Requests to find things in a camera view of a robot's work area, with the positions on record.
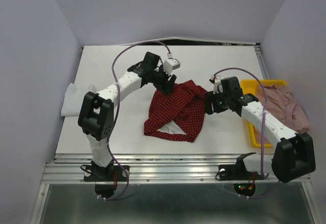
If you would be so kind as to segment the white skirt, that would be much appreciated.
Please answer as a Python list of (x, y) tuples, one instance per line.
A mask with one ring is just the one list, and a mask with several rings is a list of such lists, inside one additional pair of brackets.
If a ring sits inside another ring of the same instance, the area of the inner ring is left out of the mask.
[(96, 92), (93, 84), (78, 86), (70, 83), (64, 94), (61, 117), (77, 117), (80, 113), (84, 96), (88, 92)]

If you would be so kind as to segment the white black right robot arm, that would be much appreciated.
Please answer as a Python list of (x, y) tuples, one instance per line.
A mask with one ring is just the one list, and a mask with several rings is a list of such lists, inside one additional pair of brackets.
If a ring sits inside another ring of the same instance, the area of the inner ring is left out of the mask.
[(298, 133), (271, 113), (253, 94), (244, 94), (237, 77), (209, 80), (213, 90), (205, 94), (205, 113), (211, 115), (231, 110), (262, 132), (272, 146), (273, 155), (247, 153), (237, 157), (234, 164), (218, 167), (217, 179), (247, 180), (252, 175), (265, 179), (269, 175), (288, 183), (316, 170), (313, 139), (308, 133)]

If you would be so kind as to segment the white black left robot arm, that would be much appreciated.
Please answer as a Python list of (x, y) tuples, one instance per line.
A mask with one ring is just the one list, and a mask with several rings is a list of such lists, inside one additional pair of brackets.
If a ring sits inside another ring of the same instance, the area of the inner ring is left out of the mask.
[(176, 76), (172, 72), (179, 67), (180, 62), (172, 54), (161, 63), (160, 56), (147, 52), (142, 61), (129, 67), (115, 83), (97, 93), (85, 94), (78, 117), (78, 125), (92, 151), (92, 161), (85, 167), (85, 172), (101, 180), (113, 176), (113, 157), (107, 146), (120, 102), (148, 83), (164, 94), (173, 93)]

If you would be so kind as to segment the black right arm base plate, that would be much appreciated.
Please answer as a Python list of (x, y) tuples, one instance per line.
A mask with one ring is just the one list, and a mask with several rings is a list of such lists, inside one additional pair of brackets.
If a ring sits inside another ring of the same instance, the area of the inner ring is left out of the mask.
[(242, 180), (263, 180), (263, 177), (257, 172), (248, 172), (244, 166), (236, 164), (222, 164), (218, 166), (218, 172), (215, 175), (218, 181), (242, 181)]

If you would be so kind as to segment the red polka dot skirt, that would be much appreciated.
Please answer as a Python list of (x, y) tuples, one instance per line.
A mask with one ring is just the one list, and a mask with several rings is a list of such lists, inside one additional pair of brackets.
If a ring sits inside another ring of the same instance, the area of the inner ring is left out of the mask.
[[(173, 93), (168, 95), (155, 91), (144, 123), (144, 135), (193, 143), (203, 127), (206, 92), (193, 80), (174, 84)], [(169, 122), (174, 122), (183, 134), (160, 131)]]

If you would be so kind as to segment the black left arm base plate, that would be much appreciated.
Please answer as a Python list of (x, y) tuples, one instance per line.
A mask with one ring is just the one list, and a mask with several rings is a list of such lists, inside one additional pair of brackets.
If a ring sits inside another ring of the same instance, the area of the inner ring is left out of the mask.
[(80, 169), (84, 173), (85, 182), (127, 182), (125, 172), (114, 164), (108, 167), (82, 164)]

